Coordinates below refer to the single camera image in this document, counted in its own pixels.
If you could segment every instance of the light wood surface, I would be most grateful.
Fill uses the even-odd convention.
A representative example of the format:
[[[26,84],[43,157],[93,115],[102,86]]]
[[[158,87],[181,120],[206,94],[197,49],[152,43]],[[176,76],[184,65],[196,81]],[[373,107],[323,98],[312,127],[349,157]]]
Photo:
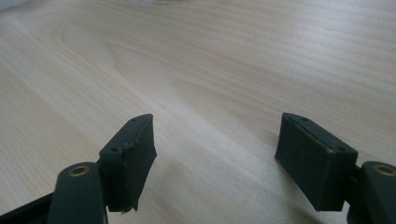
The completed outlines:
[[[31,0],[0,12],[0,214],[130,118],[158,158],[110,223],[346,223],[275,160],[282,112],[396,163],[396,2]]]

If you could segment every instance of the screw hole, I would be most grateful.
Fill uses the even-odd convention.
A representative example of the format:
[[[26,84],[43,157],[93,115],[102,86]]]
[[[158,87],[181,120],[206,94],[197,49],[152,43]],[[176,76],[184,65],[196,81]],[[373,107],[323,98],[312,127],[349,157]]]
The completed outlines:
[[[396,176],[396,170],[392,167],[388,167],[385,165],[375,165],[374,168],[381,175]]]
[[[69,175],[70,176],[85,175],[88,173],[89,170],[90,170],[90,167],[88,167],[88,166],[78,166],[78,167],[74,168],[73,170],[71,170],[69,172]]]

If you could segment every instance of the wood grain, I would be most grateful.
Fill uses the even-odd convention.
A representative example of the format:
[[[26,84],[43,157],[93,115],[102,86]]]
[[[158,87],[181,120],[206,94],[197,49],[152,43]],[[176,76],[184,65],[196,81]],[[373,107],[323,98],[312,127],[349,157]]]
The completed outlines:
[[[0,214],[154,115],[137,213],[110,223],[346,223],[274,160],[282,112],[396,164],[394,1],[31,0],[0,12]]]

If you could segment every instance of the black plastic bracket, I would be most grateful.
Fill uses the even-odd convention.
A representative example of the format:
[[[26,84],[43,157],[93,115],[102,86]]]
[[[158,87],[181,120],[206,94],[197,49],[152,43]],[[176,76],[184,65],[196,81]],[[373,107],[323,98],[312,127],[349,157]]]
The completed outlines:
[[[348,223],[396,223],[396,168],[367,161],[310,119],[284,113],[275,158],[317,211],[341,211]]]
[[[137,210],[157,157],[152,115],[129,120],[100,151],[97,163],[60,172],[53,193],[0,216],[1,224],[107,223],[111,212]]]

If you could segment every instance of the wooden table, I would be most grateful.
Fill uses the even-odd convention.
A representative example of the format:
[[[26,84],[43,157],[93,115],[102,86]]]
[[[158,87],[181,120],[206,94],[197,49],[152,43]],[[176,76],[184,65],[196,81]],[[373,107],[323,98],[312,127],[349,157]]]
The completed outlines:
[[[110,223],[346,223],[274,160],[283,112],[396,163],[394,1],[31,0],[0,12],[0,214],[130,118],[158,158]]]

